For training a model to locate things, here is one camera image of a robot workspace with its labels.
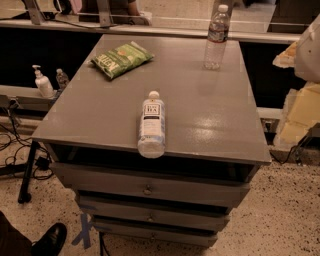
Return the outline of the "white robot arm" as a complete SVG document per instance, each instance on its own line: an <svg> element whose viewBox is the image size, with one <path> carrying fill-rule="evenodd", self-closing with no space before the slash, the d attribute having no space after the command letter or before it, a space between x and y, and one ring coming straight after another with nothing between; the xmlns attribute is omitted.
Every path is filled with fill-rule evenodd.
<svg viewBox="0 0 320 256"><path fill-rule="evenodd" d="M296 48L295 75L320 82L320 14L301 35Z"/></svg>

